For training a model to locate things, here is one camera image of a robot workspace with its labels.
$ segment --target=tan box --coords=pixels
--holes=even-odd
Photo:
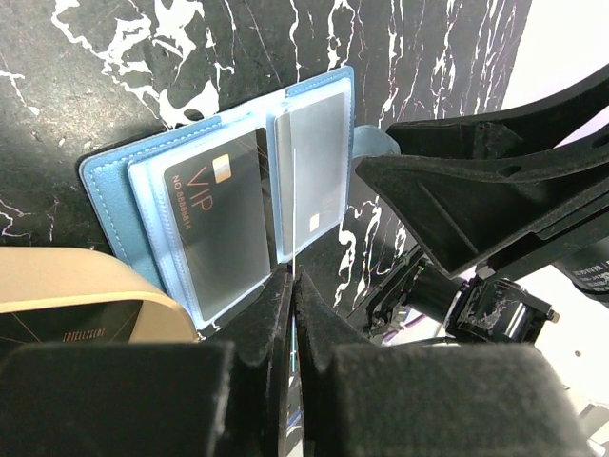
[[[133,313],[134,325],[129,323],[133,326],[131,343],[197,341],[184,308],[114,257],[80,248],[0,248],[0,316],[13,313],[22,331],[31,335],[30,341],[43,340],[21,322],[24,311],[95,304],[111,307],[113,302],[126,301],[142,303],[137,317]],[[68,331],[63,341],[95,341],[104,331]],[[10,340],[2,333],[0,328],[0,338]]]

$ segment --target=black marble surface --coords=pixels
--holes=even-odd
[[[5,0],[0,233],[108,251],[76,167],[341,65],[357,123],[498,109],[529,0]],[[347,313],[411,241],[353,177],[343,224],[301,256]]]

